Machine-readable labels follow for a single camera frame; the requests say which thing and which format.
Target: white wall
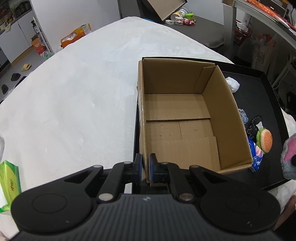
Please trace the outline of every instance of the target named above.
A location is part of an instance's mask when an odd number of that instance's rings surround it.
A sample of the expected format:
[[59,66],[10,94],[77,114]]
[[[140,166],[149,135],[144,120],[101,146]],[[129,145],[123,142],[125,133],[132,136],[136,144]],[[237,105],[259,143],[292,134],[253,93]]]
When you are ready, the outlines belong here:
[[90,23],[95,31],[120,19],[117,0],[31,0],[31,4],[54,52],[79,26]]
[[[195,15],[224,24],[222,0],[188,0],[184,5]],[[244,12],[237,9],[237,20],[244,19]]]

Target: blue package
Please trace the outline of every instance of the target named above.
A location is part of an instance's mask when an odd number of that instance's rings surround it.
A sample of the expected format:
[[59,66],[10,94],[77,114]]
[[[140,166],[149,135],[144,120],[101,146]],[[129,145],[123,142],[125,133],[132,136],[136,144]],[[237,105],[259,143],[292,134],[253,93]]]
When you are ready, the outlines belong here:
[[251,138],[248,137],[251,154],[253,158],[252,166],[250,167],[251,171],[258,171],[259,166],[261,164],[263,158],[263,151],[252,141]]

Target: ribbed black surface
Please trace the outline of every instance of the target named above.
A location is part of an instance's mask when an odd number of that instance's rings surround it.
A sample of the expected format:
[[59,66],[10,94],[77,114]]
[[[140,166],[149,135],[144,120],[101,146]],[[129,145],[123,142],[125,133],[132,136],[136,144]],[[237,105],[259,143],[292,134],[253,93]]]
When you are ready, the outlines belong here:
[[20,232],[14,241],[156,241],[156,240],[279,240],[272,232],[252,236],[228,234],[204,221],[195,207],[172,195],[124,194],[101,204],[80,227],[63,234],[41,236]]

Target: white desk leg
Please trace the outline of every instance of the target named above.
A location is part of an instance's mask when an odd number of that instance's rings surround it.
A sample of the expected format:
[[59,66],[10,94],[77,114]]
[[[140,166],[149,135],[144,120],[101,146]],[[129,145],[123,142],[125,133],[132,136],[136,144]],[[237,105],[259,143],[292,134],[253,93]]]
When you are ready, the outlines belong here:
[[237,9],[229,5],[223,4],[224,14],[224,47],[223,55],[229,59],[232,58],[233,53],[233,39],[236,25]]

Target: green plastic bag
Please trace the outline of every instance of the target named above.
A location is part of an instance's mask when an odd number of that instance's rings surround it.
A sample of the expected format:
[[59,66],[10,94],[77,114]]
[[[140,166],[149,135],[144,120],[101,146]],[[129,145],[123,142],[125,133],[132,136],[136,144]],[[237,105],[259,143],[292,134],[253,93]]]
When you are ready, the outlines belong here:
[[0,163],[0,213],[9,211],[12,201],[20,193],[18,167],[5,160]]

